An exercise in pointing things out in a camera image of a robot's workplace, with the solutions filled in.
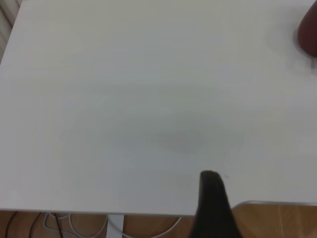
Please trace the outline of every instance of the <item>white tabletop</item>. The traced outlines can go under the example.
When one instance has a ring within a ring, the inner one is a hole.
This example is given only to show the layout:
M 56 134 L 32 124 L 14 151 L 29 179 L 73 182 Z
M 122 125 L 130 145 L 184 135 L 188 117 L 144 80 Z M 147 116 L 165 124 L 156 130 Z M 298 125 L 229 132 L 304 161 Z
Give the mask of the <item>white tabletop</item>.
M 24 0 L 0 66 L 0 209 L 317 202 L 314 0 Z

